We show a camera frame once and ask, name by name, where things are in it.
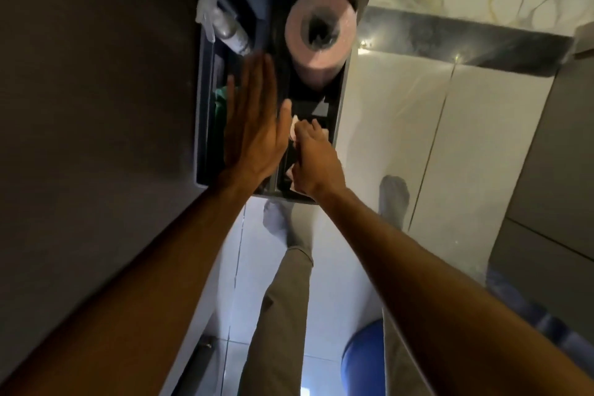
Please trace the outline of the person's right hand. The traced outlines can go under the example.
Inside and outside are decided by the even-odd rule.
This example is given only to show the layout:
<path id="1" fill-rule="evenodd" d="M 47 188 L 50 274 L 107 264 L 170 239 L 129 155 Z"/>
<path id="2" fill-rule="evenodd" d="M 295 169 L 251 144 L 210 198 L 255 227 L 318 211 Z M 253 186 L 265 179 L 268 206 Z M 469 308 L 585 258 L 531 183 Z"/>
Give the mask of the person's right hand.
<path id="1" fill-rule="evenodd" d="M 293 166 L 295 189 L 316 201 L 320 206 L 344 192 L 345 175 L 336 150 L 298 151 Z"/>

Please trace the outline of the pink toilet paper roll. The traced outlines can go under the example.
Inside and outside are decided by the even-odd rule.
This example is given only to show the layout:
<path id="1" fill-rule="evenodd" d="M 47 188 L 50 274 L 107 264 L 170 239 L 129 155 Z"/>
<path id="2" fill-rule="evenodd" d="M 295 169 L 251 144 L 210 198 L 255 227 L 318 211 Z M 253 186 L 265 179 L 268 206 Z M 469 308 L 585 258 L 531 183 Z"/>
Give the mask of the pink toilet paper roll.
<path id="1" fill-rule="evenodd" d="M 357 14 L 348 0 L 297 0 L 285 24 L 285 42 L 301 81 L 321 91 L 351 54 Z"/>

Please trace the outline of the grey sock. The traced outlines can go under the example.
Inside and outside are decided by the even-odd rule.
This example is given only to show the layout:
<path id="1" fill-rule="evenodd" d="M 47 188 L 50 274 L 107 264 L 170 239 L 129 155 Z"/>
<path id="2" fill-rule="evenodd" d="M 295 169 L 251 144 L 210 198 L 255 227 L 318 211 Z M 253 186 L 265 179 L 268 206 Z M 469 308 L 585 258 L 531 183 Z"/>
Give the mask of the grey sock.
<path id="1" fill-rule="evenodd" d="M 263 226 L 287 248 L 302 244 L 293 228 L 293 208 L 292 202 L 269 199 L 264 204 L 263 210 Z"/>
<path id="2" fill-rule="evenodd" d="M 410 202 L 407 184 L 401 177 L 386 175 L 382 178 L 378 195 L 378 213 L 391 226 L 402 231 Z"/>

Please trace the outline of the blue plastic bucket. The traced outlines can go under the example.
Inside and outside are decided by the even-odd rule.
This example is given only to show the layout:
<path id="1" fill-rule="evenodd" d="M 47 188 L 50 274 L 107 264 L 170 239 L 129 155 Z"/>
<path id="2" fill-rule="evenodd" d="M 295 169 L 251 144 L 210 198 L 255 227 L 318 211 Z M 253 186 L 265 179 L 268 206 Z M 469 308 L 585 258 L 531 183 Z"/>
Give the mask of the blue plastic bucket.
<path id="1" fill-rule="evenodd" d="M 341 379 L 346 396 L 386 396 L 382 319 L 352 335 L 342 355 Z"/>

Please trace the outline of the khaki trousers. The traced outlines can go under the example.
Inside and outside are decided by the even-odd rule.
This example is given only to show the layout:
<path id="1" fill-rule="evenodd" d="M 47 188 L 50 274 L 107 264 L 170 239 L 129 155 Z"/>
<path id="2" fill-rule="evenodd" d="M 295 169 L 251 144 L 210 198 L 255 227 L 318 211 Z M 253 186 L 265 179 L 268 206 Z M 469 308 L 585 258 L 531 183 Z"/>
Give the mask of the khaki trousers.
<path id="1" fill-rule="evenodd" d="M 314 266 L 307 245 L 289 246 L 266 290 L 238 396 L 299 396 Z M 382 308 L 385 396 L 433 396 Z"/>

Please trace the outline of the person's right forearm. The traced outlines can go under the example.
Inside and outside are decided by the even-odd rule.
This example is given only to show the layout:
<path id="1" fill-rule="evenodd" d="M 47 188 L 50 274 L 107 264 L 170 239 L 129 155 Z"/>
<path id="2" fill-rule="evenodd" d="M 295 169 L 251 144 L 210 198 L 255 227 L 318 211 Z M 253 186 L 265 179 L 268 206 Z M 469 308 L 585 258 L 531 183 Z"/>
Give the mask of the person's right forearm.
<path id="1" fill-rule="evenodd" d="M 347 240 L 438 396 L 594 396 L 594 381 L 477 282 L 345 186 L 312 198 Z"/>

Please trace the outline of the grey cabinet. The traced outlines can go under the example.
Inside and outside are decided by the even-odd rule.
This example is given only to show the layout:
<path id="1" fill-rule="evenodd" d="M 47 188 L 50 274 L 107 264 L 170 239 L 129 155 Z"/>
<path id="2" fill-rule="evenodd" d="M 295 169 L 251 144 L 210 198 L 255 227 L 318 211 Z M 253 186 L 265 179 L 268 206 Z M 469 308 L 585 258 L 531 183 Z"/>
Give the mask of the grey cabinet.
<path id="1" fill-rule="evenodd" d="M 489 276 L 594 345 L 594 21 L 554 78 Z"/>

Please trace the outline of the person's left hand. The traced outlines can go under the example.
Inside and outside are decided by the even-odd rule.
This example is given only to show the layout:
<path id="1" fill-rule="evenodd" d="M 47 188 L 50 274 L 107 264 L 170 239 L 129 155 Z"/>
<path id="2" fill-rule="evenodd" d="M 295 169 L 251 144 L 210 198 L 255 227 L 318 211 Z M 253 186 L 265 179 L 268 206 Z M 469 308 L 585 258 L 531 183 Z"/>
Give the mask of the person's left hand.
<path id="1" fill-rule="evenodd" d="M 225 179 L 250 197 L 278 167 L 289 136 L 278 136 L 278 83 L 271 55 L 255 52 L 242 62 L 239 84 L 227 77 Z"/>

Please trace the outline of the clear spray bottle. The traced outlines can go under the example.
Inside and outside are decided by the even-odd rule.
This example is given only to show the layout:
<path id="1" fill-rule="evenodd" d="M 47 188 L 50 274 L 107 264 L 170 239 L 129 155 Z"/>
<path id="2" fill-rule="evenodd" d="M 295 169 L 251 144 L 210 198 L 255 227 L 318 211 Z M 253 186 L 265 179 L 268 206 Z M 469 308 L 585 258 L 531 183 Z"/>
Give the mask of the clear spray bottle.
<path id="1" fill-rule="evenodd" d="M 247 32 L 230 14 L 218 6 L 218 0 L 198 0 L 196 23 L 204 30 L 206 40 L 214 44 L 223 42 L 234 54 L 246 56 L 252 53 L 252 44 Z"/>

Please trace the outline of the dark brown cabinet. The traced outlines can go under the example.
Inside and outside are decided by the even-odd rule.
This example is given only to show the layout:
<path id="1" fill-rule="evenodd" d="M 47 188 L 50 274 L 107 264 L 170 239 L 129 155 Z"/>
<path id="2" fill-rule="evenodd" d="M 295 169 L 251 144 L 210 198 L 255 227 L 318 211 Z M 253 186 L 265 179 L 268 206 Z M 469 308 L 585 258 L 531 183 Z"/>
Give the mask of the dark brown cabinet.
<path id="1" fill-rule="evenodd" d="M 0 385 L 201 193 L 197 0 L 0 0 Z"/>

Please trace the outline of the person's left forearm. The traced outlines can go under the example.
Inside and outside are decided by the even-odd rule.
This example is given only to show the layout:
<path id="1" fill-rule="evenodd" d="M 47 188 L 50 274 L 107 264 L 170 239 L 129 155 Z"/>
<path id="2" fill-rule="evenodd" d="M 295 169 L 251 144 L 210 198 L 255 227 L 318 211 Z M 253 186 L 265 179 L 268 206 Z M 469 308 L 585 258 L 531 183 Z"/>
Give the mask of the person's left forearm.
<path id="1" fill-rule="evenodd" d="M 159 396 L 226 236 L 263 180 L 227 170 L 0 387 L 0 396 Z"/>

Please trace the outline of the grey organizer drawer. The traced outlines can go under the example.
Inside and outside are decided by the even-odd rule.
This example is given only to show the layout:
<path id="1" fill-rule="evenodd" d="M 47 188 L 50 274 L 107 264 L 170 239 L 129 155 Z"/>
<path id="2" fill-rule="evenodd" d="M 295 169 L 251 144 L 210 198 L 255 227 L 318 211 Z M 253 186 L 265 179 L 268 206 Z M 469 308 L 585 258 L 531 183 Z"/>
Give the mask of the grey organizer drawer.
<path id="1" fill-rule="evenodd" d="M 314 91 L 301 81 L 285 42 L 286 20 L 296 1 L 218 0 L 218 6 L 241 24 L 255 49 L 271 55 L 278 82 L 278 103 L 290 99 L 292 114 L 300 120 L 316 119 L 329 131 L 329 141 L 335 145 L 350 58 L 321 91 Z M 200 33 L 194 166 L 197 185 L 207 187 L 223 168 L 226 124 L 226 106 L 216 105 L 213 92 L 226 85 L 229 74 L 239 84 L 242 56 L 234 54 L 219 39 L 214 44 L 208 42 L 201 25 Z"/>

